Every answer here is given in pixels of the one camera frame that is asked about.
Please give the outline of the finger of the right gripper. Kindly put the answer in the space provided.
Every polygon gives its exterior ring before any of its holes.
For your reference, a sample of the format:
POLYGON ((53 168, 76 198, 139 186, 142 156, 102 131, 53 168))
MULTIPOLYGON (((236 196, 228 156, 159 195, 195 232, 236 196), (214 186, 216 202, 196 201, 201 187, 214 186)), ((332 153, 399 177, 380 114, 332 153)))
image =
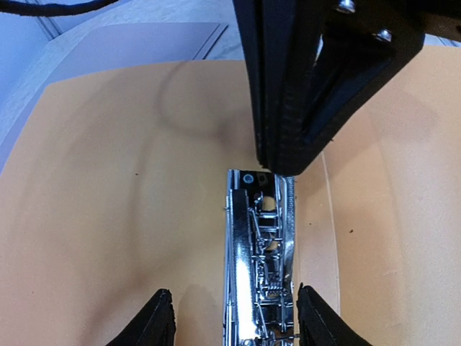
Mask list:
POLYGON ((297 1, 281 105, 280 173, 298 175, 422 49, 406 1, 297 1))
POLYGON ((234 1, 249 79, 256 156, 277 168, 279 102, 285 69, 285 3, 234 1))

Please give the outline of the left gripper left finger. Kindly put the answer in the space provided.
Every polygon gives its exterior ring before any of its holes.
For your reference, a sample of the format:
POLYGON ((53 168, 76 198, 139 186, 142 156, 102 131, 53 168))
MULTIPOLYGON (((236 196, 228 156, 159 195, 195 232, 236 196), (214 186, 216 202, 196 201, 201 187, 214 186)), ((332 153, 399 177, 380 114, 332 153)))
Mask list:
POLYGON ((172 294, 161 288, 107 346, 173 346, 175 333, 172 294))

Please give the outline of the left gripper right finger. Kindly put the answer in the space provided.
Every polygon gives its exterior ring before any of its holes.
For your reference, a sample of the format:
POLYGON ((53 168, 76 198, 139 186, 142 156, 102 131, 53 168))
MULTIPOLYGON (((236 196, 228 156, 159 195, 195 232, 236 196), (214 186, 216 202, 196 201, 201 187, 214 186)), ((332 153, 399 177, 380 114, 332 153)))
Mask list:
POLYGON ((297 311, 302 346, 370 346, 310 285, 300 285, 297 311))

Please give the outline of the metal folder spine clip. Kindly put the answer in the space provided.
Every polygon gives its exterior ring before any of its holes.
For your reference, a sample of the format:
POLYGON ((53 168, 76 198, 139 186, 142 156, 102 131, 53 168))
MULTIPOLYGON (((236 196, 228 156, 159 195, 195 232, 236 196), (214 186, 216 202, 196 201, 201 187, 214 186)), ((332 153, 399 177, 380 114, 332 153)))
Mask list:
POLYGON ((224 345, 292 345, 293 177, 231 169, 225 199, 224 345))

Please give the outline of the orange file folder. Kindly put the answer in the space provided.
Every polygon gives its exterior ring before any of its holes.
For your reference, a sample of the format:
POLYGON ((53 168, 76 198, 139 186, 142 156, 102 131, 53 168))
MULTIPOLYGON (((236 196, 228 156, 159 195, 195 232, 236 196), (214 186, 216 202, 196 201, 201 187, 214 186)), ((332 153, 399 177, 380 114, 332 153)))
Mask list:
MULTIPOLYGON (((105 345, 159 289, 220 345, 229 169, 256 170, 241 61, 51 84, 1 173, 1 343, 105 345)), ((294 281, 374 345, 460 343, 460 50, 426 46, 296 180, 294 281)))

